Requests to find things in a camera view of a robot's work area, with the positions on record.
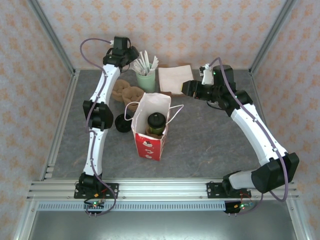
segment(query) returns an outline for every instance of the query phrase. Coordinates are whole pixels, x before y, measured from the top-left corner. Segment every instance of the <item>paper bag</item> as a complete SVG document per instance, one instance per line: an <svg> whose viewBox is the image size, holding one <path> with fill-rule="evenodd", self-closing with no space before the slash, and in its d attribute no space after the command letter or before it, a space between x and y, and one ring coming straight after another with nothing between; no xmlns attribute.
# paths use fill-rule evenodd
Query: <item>paper bag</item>
<svg viewBox="0 0 320 240"><path fill-rule="evenodd" d="M138 155L142 158L160 161L162 151L164 149L165 140L168 134L168 124L174 119L184 105L170 107L171 97L161 93L145 93L136 109L131 123L131 129ZM126 115L128 105L125 107L124 115ZM173 117L170 118L170 109L180 107ZM146 126L148 125L148 117L153 113L161 113L166 117L166 125L163 130L161 139L153 138L146 135Z"/></svg>

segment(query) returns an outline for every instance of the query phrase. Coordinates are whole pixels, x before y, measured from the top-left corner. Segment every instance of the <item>plastic cup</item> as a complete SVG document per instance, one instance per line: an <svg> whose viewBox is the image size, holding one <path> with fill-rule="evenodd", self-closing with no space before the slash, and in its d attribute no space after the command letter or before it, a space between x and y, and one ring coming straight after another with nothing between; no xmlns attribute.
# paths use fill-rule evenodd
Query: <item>plastic cup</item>
<svg viewBox="0 0 320 240"><path fill-rule="evenodd" d="M151 134L161 136L166 127L166 117L160 112L149 115L147 123Z"/></svg>
<svg viewBox="0 0 320 240"><path fill-rule="evenodd" d="M154 93L156 90L156 71L154 71L149 76L141 76L138 73L135 73L136 79L138 81L138 86L142 90L144 90L146 93Z"/></svg>

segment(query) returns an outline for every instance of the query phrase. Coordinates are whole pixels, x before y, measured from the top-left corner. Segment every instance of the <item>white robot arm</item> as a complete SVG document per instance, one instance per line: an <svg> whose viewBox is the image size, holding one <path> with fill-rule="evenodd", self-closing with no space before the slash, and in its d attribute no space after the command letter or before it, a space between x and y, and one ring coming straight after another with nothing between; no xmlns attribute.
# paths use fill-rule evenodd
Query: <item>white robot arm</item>
<svg viewBox="0 0 320 240"><path fill-rule="evenodd" d="M244 132L261 165L256 170L238 171L224 176L222 187L226 195L230 197L244 189L257 189L264 194L288 184L299 164L298 156L295 153L288 154L276 141L259 117L250 96L244 90L236 90L233 69L229 65L222 65L220 58L216 60L220 61L220 65L213 67L212 71L210 68L215 61L200 67L202 82L187 81L182 85L182 92L207 101L209 106L209 103L217 102Z"/></svg>
<svg viewBox="0 0 320 240"><path fill-rule="evenodd" d="M103 66L103 69L107 73L106 83L105 74L102 72L99 83L91 96L90 101L94 102L98 97L97 104L105 103L109 105L112 89L114 88L115 82L120 75L119 67L115 67L112 64ZM93 159L93 167L98 175L102 174L102 153L104 150L105 139L108 133L108 129L92 127L89 131L89 148L86 163L83 172L87 175L94 176L94 172L91 166L91 159Z"/></svg>
<svg viewBox="0 0 320 240"><path fill-rule="evenodd" d="M82 45L88 40L100 40L111 44L112 48L103 58L103 68L90 62L82 54ZM111 128L114 121L114 116L109 108L111 93L123 67L137 59L139 53L134 46L131 46L130 39L122 36L115 36L113 42L100 38L88 38L82 42L80 52L87 62L102 70L93 95L90 100L83 102L86 127L89 130L89 147L83 173L75 185L74 194L76 199L92 199L93 196L95 198L102 196L102 192L105 197L106 190L110 188L101 180L101 177L105 139L108 129Z"/></svg>

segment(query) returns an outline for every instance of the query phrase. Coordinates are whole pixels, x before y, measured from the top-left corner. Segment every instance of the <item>wall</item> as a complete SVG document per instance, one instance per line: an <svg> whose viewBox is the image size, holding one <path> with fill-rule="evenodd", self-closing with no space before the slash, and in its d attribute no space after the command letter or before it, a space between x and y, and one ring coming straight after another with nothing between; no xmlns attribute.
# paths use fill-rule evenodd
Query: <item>wall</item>
<svg viewBox="0 0 320 240"><path fill-rule="evenodd" d="M93 67L80 53L89 37L127 36L139 51L161 64L193 68L220 56L233 68L248 69L285 0L39 0L75 68ZM108 45L84 45L102 64Z"/></svg>
<svg viewBox="0 0 320 240"><path fill-rule="evenodd" d="M70 75L26 0L0 1L0 239L48 156Z"/></svg>
<svg viewBox="0 0 320 240"><path fill-rule="evenodd" d="M269 128L296 152L295 176L309 224L320 236L320 5L300 0L254 80Z"/></svg>

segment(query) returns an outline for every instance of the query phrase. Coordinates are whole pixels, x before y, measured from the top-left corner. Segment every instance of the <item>purple cable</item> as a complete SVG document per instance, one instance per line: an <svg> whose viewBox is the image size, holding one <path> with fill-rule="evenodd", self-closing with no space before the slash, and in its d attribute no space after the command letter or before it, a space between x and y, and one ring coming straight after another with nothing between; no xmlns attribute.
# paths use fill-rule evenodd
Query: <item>purple cable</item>
<svg viewBox="0 0 320 240"><path fill-rule="evenodd" d="M236 97L236 95L234 94L234 92L231 90L231 87L228 83L228 80L227 80L227 77L226 77L226 74L225 74L225 70L224 70L224 66L222 64L222 60L220 57L217 57L215 60L213 60L209 67L211 67L216 61L219 61L219 65L220 65L220 68L221 68L221 72L222 72L222 76L223 76L223 80L224 80L224 83L226 85L226 87L228 88L228 91L230 92L230 94L232 95L233 99L236 101L237 104L239 104L239 106L252 118L252 120L255 120L255 116L253 116L251 114L251 112L249 112L244 106L243 104L238 100L238 98ZM267 130L264 128L264 126L261 124L261 122L259 122L259 120L256 120L255 121L256 124L258 124L258 126L261 128L261 130L263 131L264 135L266 136L266 138L269 140L271 146L273 149L276 149L275 153L276 155L278 156L280 162L281 162L281 166L282 166L282 170L283 170L283 176L284 176L284 195L283 195L283 198L279 198L277 197L272 191L270 191L271 195L277 199L279 202L285 202L287 197L288 197L288 184L289 184L289 181L288 181L288 173L287 173L287 168L286 168L286 164L285 164L285 161L284 159L282 158L280 152L278 151L278 149L276 148L276 145L274 144L274 141L271 139L270 135L268 134Z"/></svg>
<svg viewBox="0 0 320 240"><path fill-rule="evenodd" d="M92 114L92 112L93 112L93 110L94 110L94 108L95 108L95 106L96 106L96 104L97 104L97 101L98 101L98 99L99 99L99 97L100 97L100 94L101 94L102 90L104 89L104 87L105 87L105 85L106 85L106 82L107 82L107 73L106 73L105 69L104 69L103 67L99 66L98 64L95 64L94 62L90 61L88 58L86 58L86 56L84 55L84 53L83 53L83 51L82 51L83 45L84 45L86 42L90 41L90 40L98 40L98 41L102 41L102 42L111 44L110 41L107 41L107 40L104 40L104 39L101 39L101 38L97 38L97 37L87 38L86 40L84 40L84 41L80 44L80 53L81 53L81 56L84 58L84 60L86 60L89 64L97 67L98 69L101 69L102 72L104 73L104 81L103 81L102 87L100 88L100 90L99 90L99 92L98 92L98 94L97 94L97 97L95 98L95 100L94 100L94 102L93 102L93 104L92 104L92 107L91 107L90 110L89 110L88 117L87 117L86 120L85 120L85 131L86 131L87 133L89 132L89 119L90 119L90 116L91 116L91 114Z"/></svg>
<svg viewBox="0 0 320 240"><path fill-rule="evenodd" d="M93 133L94 135L93 135L93 141L92 141L92 148L91 148L91 152L90 152L90 163L91 163L91 167L92 167L92 170L93 170L93 173L94 173L94 176L99 180L99 182L100 183L102 183L111 193L112 193L112 195L113 195L113 197L114 197L114 202L113 202L113 205L108 209L108 210L106 210L106 211L102 211L101 213L98 213L98 214L94 214L96 217L97 216L101 216L101 215L104 215L104 214L107 214L107 213L109 213L114 207L115 207L115 205L116 205L116 202L117 202L117 198L116 198L116 194L115 194L115 192L112 190L112 188L110 187L110 186L108 186L99 176L98 176L98 174L97 174L97 172L96 172L96 170L95 170L95 168L94 168L94 158L93 158L93 153L94 153L94 151L93 151L93 146L95 145L95 141L96 141L96 134L95 134L95 132L94 131L89 131L89 133ZM89 207L91 207L93 204L90 204L90 205L87 205L86 206L86 209L85 209L85 212L86 212L86 214L88 214L89 216L91 216L91 212L89 212L88 211L88 209L89 209Z"/></svg>
<svg viewBox="0 0 320 240"><path fill-rule="evenodd" d="M107 73L106 71L104 70L103 67L95 64L94 62L90 61L89 59L86 58L86 56L84 55L83 51L82 51L82 47L83 45L87 42L87 41L90 41L90 40L98 40L98 41L102 41L102 42L105 42L105 43L108 43L108 44L111 44L110 41L107 41L107 40L104 40L104 39L101 39L101 38L96 38L96 37L91 37L91 38L87 38L86 40L84 40L81 44L80 44L80 53L81 53L81 56L84 58L84 60L86 60L89 64L97 67L98 69L101 69L102 72L104 73L104 81L103 81L103 84L97 94L97 97L95 98L93 104L92 104L92 107L90 108L90 111L88 113L88 116L86 118L86 121L85 121L85 127L86 127L86 132L88 132L89 134L90 133L93 133L93 141L92 141L92 146L91 146L91 150L90 150L90 163L91 163L91 167L92 167L92 170L93 170L93 173L94 173L94 176L99 180L100 183L102 183L113 195L114 197L114 202L113 202L113 205L106 211L103 211L101 213L98 213L98 214L94 214L95 216L101 216L101 215L104 215L104 214L107 214L108 212L110 212L116 205L116 202L117 202L117 198L116 198L116 194L115 192L112 190L112 188L110 186L108 186L97 174L96 170L95 170L95 167L94 167L94 158L93 158L93 153L94 153L94 146L95 146L95 142L96 142L96 133L94 131L89 131L89 119L90 119L90 116L97 104L97 101L100 97L100 94L101 92L103 91L105 85L106 85L106 82L107 82ZM91 216L91 212L88 211L88 208L91 207L93 204L91 205L88 205L85 209L85 212L86 214L88 214L89 216Z"/></svg>
<svg viewBox="0 0 320 240"><path fill-rule="evenodd" d="M239 213L234 214L234 215L243 215L243 214L248 214L248 213L252 212L253 210L257 209L260 206L260 204L262 203L263 199L264 199L264 194L261 193L260 201L253 208L249 209L248 211L239 212Z"/></svg>

